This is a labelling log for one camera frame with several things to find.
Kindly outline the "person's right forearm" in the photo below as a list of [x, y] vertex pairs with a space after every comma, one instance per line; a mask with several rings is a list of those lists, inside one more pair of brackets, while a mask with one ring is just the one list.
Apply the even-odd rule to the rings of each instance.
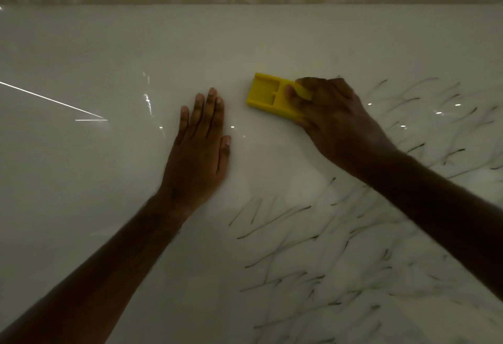
[[503, 302], [503, 210], [400, 151], [357, 177], [401, 210]]

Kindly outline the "person's left forearm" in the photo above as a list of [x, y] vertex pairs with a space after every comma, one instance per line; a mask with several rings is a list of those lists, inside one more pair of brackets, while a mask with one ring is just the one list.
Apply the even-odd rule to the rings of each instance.
[[105, 344], [135, 291], [198, 208], [159, 191], [99, 250], [0, 332], [0, 344]]

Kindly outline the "person's left hand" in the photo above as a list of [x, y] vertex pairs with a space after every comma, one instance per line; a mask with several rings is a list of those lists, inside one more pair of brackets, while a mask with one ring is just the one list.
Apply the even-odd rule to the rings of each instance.
[[207, 202], [225, 178], [217, 178], [217, 140], [224, 134], [225, 104], [218, 103], [206, 137], [200, 137], [200, 121], [207, 95], [197, 94], [190, 111], [191, 137], [173, 142], [158, 195], [167, 212], [188, 218]]

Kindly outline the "person's right hand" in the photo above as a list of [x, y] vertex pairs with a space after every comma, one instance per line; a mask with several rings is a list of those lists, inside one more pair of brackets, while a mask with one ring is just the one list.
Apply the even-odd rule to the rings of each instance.
[[324, 157], [366, 184], [398, 152], [355, 92], [349, 110], [334, 114], [319, 127], [303, 129]]

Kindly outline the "glossy white marbled film sheet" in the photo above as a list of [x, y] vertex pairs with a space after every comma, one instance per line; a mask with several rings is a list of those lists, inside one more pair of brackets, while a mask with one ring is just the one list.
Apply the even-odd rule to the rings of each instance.
[[503, 303], [292, 122], [255, 73], [342, 76], [404, 152], [503, 207], [503, 5], [0, 7], [0, 330], [157, 189], [215, 87], [223, 186], [110, 344], [503, 344]]

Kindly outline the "yellow plastic scraper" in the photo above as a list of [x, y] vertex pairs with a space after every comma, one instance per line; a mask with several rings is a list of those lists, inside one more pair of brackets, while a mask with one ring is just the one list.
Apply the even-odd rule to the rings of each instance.
[[290, 120], [304, 117], [286, 99], [285, 88], [287, 86], [292, 86], [301, 98], [309, 101], [312, 99], [312, 92], [295, 81], [255, 73], [247, 96], [247, 105]]

